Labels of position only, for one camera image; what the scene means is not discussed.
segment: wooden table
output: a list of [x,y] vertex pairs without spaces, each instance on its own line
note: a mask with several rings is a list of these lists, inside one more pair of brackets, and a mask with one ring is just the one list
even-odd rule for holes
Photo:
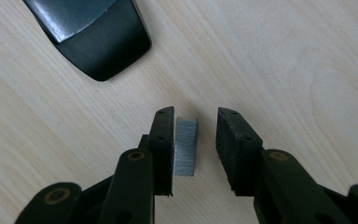
[[214,148],[217,108],[239,111],[265,148],[320,184],[358,183],[358,1],[138,0],[153,41],[106,82],[50,44],[21,0],[0,0],[0,223],[42,188],[83,189],[115,171],[154,113],[198,118],[194,177],[156,199],[156,223],[257,223]]

